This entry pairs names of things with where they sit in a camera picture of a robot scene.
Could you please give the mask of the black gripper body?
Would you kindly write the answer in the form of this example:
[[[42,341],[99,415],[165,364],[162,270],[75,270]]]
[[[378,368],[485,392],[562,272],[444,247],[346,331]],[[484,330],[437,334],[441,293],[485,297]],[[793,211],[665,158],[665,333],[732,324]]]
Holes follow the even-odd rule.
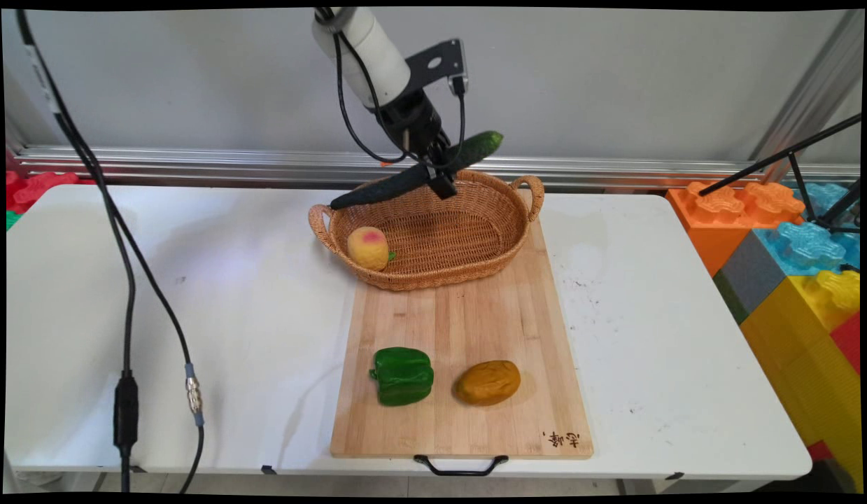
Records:
[[[442,118],[422,89],[404,93],[382,106],[377,119],[402,150],[405,144],[429,146],[435,140],[449,141],[442,128]]]

